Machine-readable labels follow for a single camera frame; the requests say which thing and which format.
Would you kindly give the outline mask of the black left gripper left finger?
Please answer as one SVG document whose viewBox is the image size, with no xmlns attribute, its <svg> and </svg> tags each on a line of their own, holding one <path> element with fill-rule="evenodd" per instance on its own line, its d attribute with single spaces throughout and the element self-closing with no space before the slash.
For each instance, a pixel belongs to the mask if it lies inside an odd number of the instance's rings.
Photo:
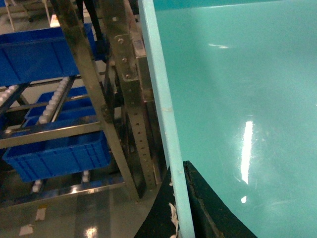
<svg viewBox="0 0 317 238">
<path fill-rule="evenodd" d="M 178 218 L 171 171 L 167 170 L 157 196 L 136 238 L 177 238 Z"/>
</svg>

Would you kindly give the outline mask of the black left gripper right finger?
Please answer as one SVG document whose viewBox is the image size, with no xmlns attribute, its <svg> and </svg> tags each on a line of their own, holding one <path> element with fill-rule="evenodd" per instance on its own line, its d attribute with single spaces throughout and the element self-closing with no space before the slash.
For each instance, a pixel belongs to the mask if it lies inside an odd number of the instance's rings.
<svg viewBox="0 0 317 238">
<path fill-rule="evenodd" d="M 194 167 L 183 163 L 194 232 L 197 238 L 255 238 Z"/>
</svg>

